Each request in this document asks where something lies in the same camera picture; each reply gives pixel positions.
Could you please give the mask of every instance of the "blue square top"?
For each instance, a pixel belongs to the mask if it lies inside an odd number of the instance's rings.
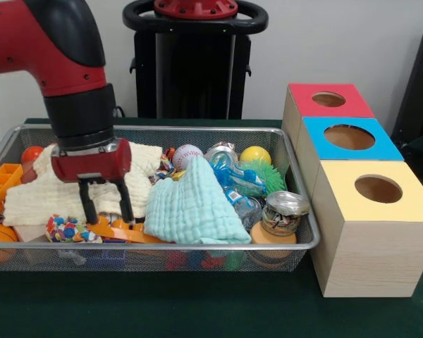
[[[395,144],[374,118],[303,118],[303,120],[321,160],[404,161]],[[364,134],[360,132],[362,130],[373,136],[374,144],[367,149],[360,150],[346,149],[332,144],[326,138],[325,131],[336,126],[343,127],[339,128],[339,132],[343,135],[346,143],[357,143],[357,136]],[[350,127],[355,127],[358,130],[346,133],[345,127],[348,128],[348,131]]]

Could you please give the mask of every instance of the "round hole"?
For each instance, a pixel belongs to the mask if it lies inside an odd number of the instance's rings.
[[[403,196],[400,186],[383,176],[360,177],[355,188],[363,197],[379,203],[395,203]]]
[[[325,107],[340,107],[346,103],[346,100],[343,96],[338,95],[337,93],[332,92],[320,92],[316,93],[312,100],[317,102],[320,106]]]
[[[365,150],[375,143],[373,135],[354,125],[333,125],[324,130],[324,136],[334,146],[349,150]]]

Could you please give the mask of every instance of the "green table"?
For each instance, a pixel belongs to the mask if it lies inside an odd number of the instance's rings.
[[[280,125],[116,122],[155,123]],[[308,254],[294,273],[0,273],[0,337],[80,335],[423,337],[423,276],[410,299],[324,299]]]

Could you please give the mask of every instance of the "metal mesh basket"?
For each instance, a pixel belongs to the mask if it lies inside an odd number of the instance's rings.
[[[285,176],[288,189],[306,196],[290,140],[279,129],[117,126],[116,135],[129,141],[169,146],[194,144],[207,150],[220,141],[242,152],[252,145],[269,151],[274,166]],[[0,165],[19,163],[29,146],[48,146],[55,137],[47,125],[22,125],[0,143]],[[302,218],[297,244],[62,244],[0,243],[4,271],[293,271],[306,250],[318,244],[313,211]]]

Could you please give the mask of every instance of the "water bottle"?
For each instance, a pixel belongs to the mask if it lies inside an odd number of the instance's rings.
[[[227,200],[232,204],[246,231],[250,231],[255,223],[262,219],[262,207],[258,200],[247,198],[233,189],[224,190]]]

